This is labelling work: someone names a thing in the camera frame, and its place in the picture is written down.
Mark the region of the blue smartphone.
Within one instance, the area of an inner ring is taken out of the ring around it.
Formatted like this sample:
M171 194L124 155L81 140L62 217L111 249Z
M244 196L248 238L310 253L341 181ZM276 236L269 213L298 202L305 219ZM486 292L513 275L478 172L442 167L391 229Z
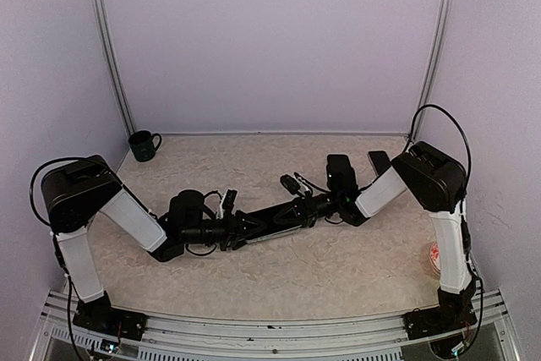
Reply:
M391 167L390 157L384 150L370 150L368 158L377 176L382 175Z

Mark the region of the black phone case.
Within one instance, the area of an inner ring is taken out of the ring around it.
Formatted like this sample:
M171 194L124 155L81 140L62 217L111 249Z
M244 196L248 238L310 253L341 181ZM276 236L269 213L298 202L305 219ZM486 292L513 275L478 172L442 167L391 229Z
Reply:
M350 166L351 162L349 160L349 157L345 154L329 154L327 156L327 164Z

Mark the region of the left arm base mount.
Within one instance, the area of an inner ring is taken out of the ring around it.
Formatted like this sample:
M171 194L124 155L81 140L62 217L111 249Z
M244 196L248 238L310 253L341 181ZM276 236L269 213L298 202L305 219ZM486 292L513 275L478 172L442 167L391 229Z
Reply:
M78 302L72 323L88 331L140 342L148 316L144 313L115 308L106 291L99 298Z

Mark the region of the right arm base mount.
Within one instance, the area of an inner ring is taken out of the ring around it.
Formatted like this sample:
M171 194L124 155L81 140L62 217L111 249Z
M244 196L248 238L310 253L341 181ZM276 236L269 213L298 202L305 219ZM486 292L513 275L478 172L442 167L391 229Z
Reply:
M475 281L470 281L459 293L448 293L439 288L437 306L415 309L402 316L408 339L435 336L475 325L477 316L472 305L475 292Z

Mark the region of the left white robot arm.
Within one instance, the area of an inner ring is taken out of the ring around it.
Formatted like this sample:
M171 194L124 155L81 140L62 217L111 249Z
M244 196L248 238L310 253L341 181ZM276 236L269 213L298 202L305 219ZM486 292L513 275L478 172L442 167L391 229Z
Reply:
M259 239L278 237L310 224L302 196L262 211L234 208L236 191L228 190L215 209L209 194L185 189L172 197L165 214L157 216L134 194L99 155L62 157L42 164L30 180L30 206L40 191L46 214L36 218L49 227L60 266L85 317L100 331L118 323L116 309L105 301L107 291L98 275L89 232L104 217L128 235L154 260L167 263L195 245L232 251Z

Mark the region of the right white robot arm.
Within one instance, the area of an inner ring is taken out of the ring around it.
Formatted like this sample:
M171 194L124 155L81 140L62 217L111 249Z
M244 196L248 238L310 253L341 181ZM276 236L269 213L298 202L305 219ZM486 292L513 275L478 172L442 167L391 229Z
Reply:
M448 295L435 307L433 324L442 331L452 329L466 314L457 297L476 287L469 261L471 238L466 221L466 195L472 167L423 141L408 140L402 152L378 159L376 179L359 187L348 156L327 157L327 187L320 194L301 194L299 187L314 185L296 174L281 178L282 186L295 200L250 213L262 228L251 241L261 241L312 227L322 217L339 215L358 227L382 211L394 199L410 192L429 213L440 253L440 295Z

